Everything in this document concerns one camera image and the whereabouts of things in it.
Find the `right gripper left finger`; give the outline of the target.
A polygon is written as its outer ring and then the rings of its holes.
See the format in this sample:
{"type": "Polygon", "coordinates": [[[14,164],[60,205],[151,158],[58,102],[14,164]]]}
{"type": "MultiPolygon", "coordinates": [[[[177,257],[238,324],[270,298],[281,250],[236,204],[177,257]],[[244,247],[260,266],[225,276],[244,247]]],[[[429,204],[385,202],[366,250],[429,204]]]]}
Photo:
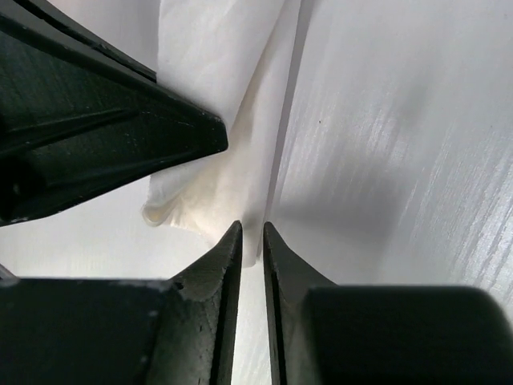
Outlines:
{"type": "Polygon", "coordinates": [[[231,383],[242,249],[242,224],[234,221],[212,249],[169,281],[148,383],[231,383]]]}

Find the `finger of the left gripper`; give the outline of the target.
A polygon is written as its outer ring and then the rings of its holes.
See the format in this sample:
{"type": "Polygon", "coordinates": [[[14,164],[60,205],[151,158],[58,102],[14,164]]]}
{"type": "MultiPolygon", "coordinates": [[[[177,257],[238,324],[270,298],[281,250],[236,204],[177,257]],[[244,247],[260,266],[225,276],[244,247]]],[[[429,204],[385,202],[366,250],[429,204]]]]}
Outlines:
{"type": "Polygon", "coordinates": [[[1,223],[49,217],[228,148],[221,118],[40,14],[1,14],[1,223]]]}
{"type": "Polygon", "coordinates": [[[54,5],[51,5],[48,1],[15,0],[15,2],[37,18],[42,19],[47,24],[54,27],[56,30],[59,30],[86,46],[89,46],[94,51],[98,51],[107,58],[116,61],[138,75],[142,75],[153,83],[156,83],[156,73],[153,70],[133,59],[129,55],[126,55],[107,41],[101,39],[98,35],[65,15],[61,10],[54,5]]]}

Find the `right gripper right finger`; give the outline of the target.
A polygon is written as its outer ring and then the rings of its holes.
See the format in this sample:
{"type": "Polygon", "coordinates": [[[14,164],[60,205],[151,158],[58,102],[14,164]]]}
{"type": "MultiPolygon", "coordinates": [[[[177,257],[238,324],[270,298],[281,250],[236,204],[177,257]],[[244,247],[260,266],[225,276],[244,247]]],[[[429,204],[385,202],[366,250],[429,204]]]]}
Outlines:
{"type": "Polygon", "coordinates": [[[264,224],[263,262],[273,384],[341,382],[336,299],[341,287],[264,224]]]}

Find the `white paper napkin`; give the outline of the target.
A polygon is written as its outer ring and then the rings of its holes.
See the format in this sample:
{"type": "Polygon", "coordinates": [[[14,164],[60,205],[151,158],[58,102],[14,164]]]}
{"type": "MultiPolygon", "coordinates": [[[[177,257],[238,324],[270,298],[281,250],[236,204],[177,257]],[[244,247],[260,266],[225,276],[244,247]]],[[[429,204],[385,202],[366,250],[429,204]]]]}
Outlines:
{"type": "Polygon", "coordinates": [[[261,250],[299,1],[163,1],[158,83],[218,116],[228,148],[151,176],[144,220],[216,243],[243,226],[243,265],[261,250]]]}

